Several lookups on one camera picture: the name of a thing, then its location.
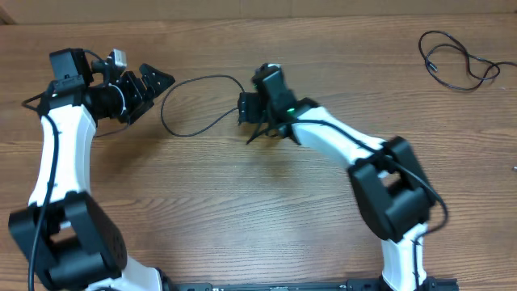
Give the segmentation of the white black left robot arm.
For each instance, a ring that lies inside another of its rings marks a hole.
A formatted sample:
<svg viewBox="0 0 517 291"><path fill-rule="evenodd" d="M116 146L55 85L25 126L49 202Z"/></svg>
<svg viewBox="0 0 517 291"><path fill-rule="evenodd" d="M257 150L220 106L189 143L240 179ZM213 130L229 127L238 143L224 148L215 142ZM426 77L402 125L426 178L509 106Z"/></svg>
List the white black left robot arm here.
<svg viewBox="0 0 517 291"><path fill-rule="evenodd" d="M107 57L82 48L49 56L54 78L26 99L44 133L40 170L25 209L8 228L28 262L27 286L48 290L171 290L170 278L130 257L116 224L92 198L90 150L101 119L131 125L174 77L127 68L119 49Z"/></svg>

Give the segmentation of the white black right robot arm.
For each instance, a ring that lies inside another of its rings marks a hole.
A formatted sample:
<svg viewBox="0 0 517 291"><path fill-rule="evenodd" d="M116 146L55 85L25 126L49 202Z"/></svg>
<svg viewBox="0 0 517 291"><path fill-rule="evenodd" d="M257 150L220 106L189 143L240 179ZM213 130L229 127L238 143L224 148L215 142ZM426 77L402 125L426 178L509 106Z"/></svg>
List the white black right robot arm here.
<svg viewBox="0 0 517 291"><path fill-rule="evenodd" d="M280 136L327 155L347 171L359 212L381 244L384 267L377 279L348 280L346 290L456 290L455 279L428 276L423 239L431 208L443 199L430 185L410 143L363 134L312 99L297 99L277 64L256 69L253 93L237 102L239 122L256 124L253 138Z"/></svg>

